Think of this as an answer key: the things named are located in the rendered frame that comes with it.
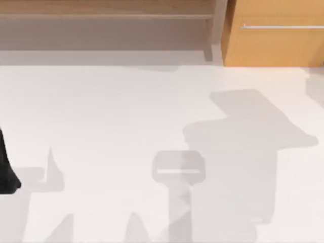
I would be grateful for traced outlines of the open wooden shelf unit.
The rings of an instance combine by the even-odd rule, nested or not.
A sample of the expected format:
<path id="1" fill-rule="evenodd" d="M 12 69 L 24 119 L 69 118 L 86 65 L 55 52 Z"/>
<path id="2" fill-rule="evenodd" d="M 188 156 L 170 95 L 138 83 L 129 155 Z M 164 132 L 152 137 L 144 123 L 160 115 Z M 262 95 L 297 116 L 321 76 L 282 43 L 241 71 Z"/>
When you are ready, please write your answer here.
<path id="1" fill-rule="evenodd" d="M 0 65 L 220 60 L 228 0 L 0 0 Z"/>

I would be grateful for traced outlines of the wooden cupboard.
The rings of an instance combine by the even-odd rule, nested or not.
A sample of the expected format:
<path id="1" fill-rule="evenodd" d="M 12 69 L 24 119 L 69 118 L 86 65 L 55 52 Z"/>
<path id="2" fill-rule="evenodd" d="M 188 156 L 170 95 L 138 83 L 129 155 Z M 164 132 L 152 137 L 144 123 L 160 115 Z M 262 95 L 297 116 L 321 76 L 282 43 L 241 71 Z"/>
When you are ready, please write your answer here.
<path id="1" fill-rule="evenodd" d="M 228 0 L 221 38 L 227 67 L 319 67 L 324 29 L 241 29 L 246 25 L 324 25 L 324 0 Z"/>

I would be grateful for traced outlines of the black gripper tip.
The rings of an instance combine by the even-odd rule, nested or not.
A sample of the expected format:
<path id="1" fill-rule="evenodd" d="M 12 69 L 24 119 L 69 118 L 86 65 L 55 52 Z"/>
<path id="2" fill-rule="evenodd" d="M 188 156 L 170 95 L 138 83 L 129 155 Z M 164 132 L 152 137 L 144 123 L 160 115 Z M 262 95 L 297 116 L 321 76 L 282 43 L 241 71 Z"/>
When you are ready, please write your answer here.
<path id="1" fill-rule="evenodd" d="M 22 183 L 8 159 L 3 132 L 0 129 L 0 194 L 14 194 Z"/>

